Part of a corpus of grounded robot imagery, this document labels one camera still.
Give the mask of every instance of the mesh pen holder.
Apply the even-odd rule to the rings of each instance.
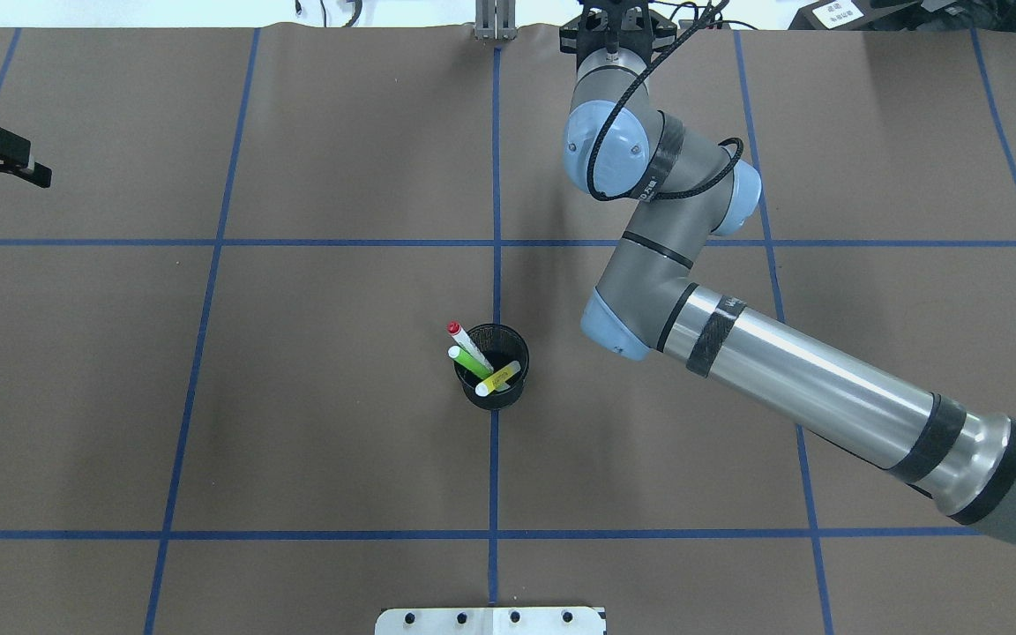
[[[477,394],[477,384],[481,383],[481,378],[454,362],[452,369],[457,372],[464,396],[468,397],[472,404],[485,410],[503,410],[515,403],[519,395],[524,393],[524,379],[527,378],[527,343],[524,342],[524,338],[503,324],[472,326],[468,329],[468,337],[475,343],[477,348],[485,354],[485,358],[489,359],[489,365],[492,365],[493,370],[503,369],[511,362],[519,362],[519,372],[508,379],[506,384],[508,390],[492,391],[488,397],[480,397]]]

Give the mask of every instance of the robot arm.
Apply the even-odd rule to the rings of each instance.
[[[758,174],[654,111],[644,83],[613,116],[649,63],[648,34],[659,34],[665,20],[644,1],[594,4],[601,7],[585,3],[580,19],[564,27],[564,50],[579,60],[564,165],[584,191],[592,186],[595,194],[640,202],[585,307],[585,334],[624,358],[660,351],[910,484],[956,522],[1016,544],[1015,419],[972,414],[690,282],[708,235],[731,234],[754,210]],[[640,52],[620,45],[636,30],[614,36],[606,24],[608,17],[637,24],[638,16],[645,27]],[[576,29],[576,47],[569,47]],[[706,190],[669,198],[698,187]]]

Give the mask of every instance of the white bracket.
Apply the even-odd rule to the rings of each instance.
[[[606,610],[591,607],[389,610],[375,635],[606,635]]]
[[[516,0],[477,0],[477,40],[516,40]]]

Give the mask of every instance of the light blue joint cap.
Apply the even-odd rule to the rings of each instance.
[[[746,161],[739,161],[732,171],[732,201],[726,206],[726,213],[720,226],[712,231],[716,237],[729,237],[743,228],[743,224],[755,211],[759,204],[759,194],[763,193],[763,182],[759,174]]]
[[[590,294],[590,301],[585,303],[585,311],[582,312],[579,325],[586,337],[607,351],[621,355],[622,358],[641,362],[645,359],[645,355],[649,355],[649,346],[641,343],[632,331],[625,328],[625,323],[622,323],[618,315],[614,315],[610,306],[606,305],[606,301],[601,300],[597,289]]]
[[[601,124],[606,124],[606,118],[613,110],[614,102],[593,100],[578,106],[567,118],[564,170],[583,192],[590,191],[585,186],[590,148],[601,130]],[[644,176],[645,169],[649,168],[650,149],[645,127],[633,113],[622,109],[601,140],[601,148],[593,165],[593,188],[611,197],[632,189]]]

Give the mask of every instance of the green marker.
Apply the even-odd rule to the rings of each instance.
[[[481,365],[467,351],[460,348],[459,345],[449,346],[448,355],[449,359],[452,359],[457,365],[462,365],[469,373],[477,375],[479,379],[487,379],[492,374],[491,371]]]

